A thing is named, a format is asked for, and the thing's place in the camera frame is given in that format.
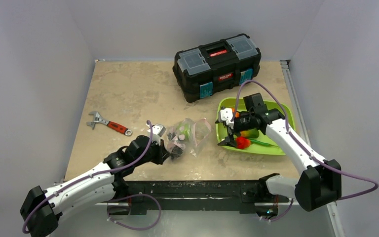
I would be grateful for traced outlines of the orange fake fruit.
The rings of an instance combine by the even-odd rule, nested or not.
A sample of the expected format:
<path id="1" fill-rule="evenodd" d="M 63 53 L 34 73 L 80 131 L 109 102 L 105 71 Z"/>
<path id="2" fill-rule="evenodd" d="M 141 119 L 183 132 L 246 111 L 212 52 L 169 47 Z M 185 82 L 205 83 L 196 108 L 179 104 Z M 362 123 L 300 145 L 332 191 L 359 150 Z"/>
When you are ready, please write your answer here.
<path id="1" fill-rule="evenodd" d="M 235 108 L 231 108 L 232 109 L 232 113 L 234 114 L 234 117 L 237 118 L 240 116 L 240 113 L 239 111 L 237 111 Z"/>

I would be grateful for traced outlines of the clear zip top bag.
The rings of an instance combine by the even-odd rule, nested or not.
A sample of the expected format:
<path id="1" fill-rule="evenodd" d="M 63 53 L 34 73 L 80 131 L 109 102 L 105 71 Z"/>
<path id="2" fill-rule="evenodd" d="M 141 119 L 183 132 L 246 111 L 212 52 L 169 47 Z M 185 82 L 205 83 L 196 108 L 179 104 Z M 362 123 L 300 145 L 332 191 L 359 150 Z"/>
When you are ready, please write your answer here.
<path id="1" fill-rule="evenodd" d="M 166 131 L 166 149 L 170 158 L 177 160 L 187 154 L 199 156 L 211 131 L 212 126 L 206 118 L 197 121 L 186 118 L 169 127 Z"/>

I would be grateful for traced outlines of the green fake bean pod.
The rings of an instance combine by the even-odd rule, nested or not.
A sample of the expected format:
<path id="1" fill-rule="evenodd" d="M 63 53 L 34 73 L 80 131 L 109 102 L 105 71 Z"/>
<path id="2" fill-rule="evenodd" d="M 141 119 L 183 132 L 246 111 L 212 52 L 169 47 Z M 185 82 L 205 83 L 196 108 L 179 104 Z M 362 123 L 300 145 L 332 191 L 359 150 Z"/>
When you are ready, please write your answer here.
<path id="1" fill-rule="evenodd" d="M 274 144 L 258 141 L 258 140 L 255 140 L 255 139 L 249 139 L 249 141 L 252 144 L 257 144 L 257 145 L 264 146 L 264 147 L 278 147 L 278 145 L 274 145 Z"/>

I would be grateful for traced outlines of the green orange fake mango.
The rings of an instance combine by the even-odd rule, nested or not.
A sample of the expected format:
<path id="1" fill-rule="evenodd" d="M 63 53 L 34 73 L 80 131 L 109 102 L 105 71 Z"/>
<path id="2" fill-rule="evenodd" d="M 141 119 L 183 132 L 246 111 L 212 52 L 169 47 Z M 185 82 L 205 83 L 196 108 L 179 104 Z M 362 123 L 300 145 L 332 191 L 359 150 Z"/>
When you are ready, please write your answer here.
<path id="1" fill-rule="evenodd" d="M 247 139 L 256 139 L 260 136 L 260 133 L 257 129 L 249 129 L 240 132 L 240 137 L 244 137 Z"/>

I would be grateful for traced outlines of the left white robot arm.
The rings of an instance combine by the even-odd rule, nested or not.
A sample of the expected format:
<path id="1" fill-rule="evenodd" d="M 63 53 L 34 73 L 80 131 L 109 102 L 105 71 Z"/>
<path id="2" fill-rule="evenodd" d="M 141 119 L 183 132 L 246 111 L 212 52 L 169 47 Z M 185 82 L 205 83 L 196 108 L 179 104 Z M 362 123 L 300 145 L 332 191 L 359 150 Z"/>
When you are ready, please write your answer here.
<path id="1" fill-rule="evenodd" d="M 161 165 L 169 157 L 162 139 L 156 135 L 140 135 L 72 180 L 46 189 L 41 186 L 30 189 L 20 209 L 24 220 L 22 232 L 32 237 L 46 237 L 58 228 L 62 219 L 100 202 L 125 201 L 131 205 L 139 199 L 150 198 L 160 208 L 156 198 L 135 192 L 124 177 L 142 164 Z"/>

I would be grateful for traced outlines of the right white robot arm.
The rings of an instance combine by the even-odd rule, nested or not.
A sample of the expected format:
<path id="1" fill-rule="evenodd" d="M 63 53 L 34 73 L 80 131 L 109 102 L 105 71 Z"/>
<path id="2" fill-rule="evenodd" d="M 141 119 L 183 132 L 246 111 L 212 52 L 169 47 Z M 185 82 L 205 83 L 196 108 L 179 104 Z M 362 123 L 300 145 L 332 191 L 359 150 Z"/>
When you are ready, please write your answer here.
<path id="1" fill-rule="evenodd" d="M 216 123 L 226 128 L 226 136 L 218 144 L 236 147 L 235 135 L 255 129 L 270 138 L 291 159 L 300 174 L 298 180 L 272 174 L 263 177 L 257 188 L 260 199 L 275 196 L 295 199 L 305 211 L 312 211 L 341 198 L 341 166 L 315 154 L 312 148 L 288 124 L 278 109 L 269 109 L 262 95 L 243 98 L 246 110 L 236 116 L 236 109 L 221 107 Z"/>

